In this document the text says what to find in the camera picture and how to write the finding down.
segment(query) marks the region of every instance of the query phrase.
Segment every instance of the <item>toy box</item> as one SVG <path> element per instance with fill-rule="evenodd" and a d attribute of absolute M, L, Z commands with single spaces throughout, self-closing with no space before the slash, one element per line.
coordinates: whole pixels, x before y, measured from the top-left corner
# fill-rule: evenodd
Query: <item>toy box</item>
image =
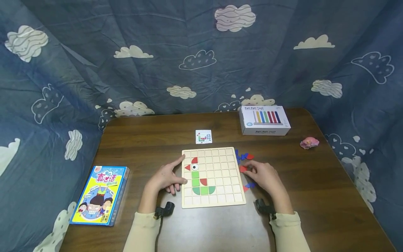
<path fill-rule="evenodd" d="M 291 125 L 282 106 L 242 106 L 242 135 L 286 135 Z"/>
<path fill-rule="evenodd" d="M 113 226 L 128 175 L 127 167 L 94 166 L 70 224 Z"/>

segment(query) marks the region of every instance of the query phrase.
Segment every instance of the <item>triangle piece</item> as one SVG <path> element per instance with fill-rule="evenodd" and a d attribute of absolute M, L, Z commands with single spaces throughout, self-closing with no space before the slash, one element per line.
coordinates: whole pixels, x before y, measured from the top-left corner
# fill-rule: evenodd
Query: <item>triangle piece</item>
<path fill-rule="evenodd" d="M 239 171 L 241 172 L 241 173 L 243 173 L 243 172 L 246 172 L 248 169 L 245 167 L 245 166 L 243 166 L 243 165 L 240 165 L 239 166 Z"/>
<path fill-rule="evenodd" d="M 207 185 L 207 179 L 200 179 L 200 183 L 202 185 Z"/>

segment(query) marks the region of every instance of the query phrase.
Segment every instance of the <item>wooden table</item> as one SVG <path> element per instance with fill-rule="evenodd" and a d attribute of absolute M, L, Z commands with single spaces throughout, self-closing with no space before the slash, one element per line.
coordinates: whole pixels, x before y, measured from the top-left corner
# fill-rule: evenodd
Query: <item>wooden table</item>
<path fill-rule="evenodd" d="M 114 227 L 70 225 L 62 252 L 123 250 L 143 186 L 162 164 L 185 149 L 233 146 L 269 162 L 278 171 L 298 211 L 312 252 L 395 251 L 315 121 L 304 109 L 286 110 L 292 129 L 282 136 L 243 136 L 236 112 L 167 115 L 112 120 L 105 129 L 94 165 L 130 168 Z M 211 129 L 213 144 L 196 145 L 195 130 Z M 304 150 L 299 142 L 312 136 L 320 145 Z M 241 175 L 243 184 L 247 181 Z M 175 203 L 164 219 L 159 252 L 275 251 L 269 219 L 257 213 L 259 188 L 245 193 L 246 205 L 182 209 L 181 195 L 160 193 L 159 203 Z"/>

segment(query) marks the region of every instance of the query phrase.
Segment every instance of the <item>black clip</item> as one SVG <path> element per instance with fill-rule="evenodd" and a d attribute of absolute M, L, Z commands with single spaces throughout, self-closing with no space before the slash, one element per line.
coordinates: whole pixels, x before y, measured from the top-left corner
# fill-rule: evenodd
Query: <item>black clip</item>
<path fill-rule="evenodd" d="M 160 217 L 170 216 L 174 212 L 174 208 L 175 208 L 175 204 L 168 201 L 165 205 L 165 208 L 158 206 L 155 209 L 154 217 L 156 217 L 156 219 L 158 220 Z"/>
<path fill-rule="evenodd" d="M 274 210 L 274 207 L 271 205 L 266 205 L 263 201 L 263 199 L 258 199 L 255 200 L 255 205 L 258 211 L 263 214 L 263 215 L 270 215 L 272 220 L 275 220 L 276 217 L 276 211 Z"/>

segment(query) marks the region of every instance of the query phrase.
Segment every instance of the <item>blue cloth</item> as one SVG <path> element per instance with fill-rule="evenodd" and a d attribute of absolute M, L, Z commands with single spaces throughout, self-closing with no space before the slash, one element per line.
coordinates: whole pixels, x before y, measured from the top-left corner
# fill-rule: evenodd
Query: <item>blue cloth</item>
<path fill-rule="evenodd" d="M 312 113 L 403 251 L 402 2 L 15 0 L 0 9 L 5 251 L 59 250 L 111 119 L 273 104 Z"/>

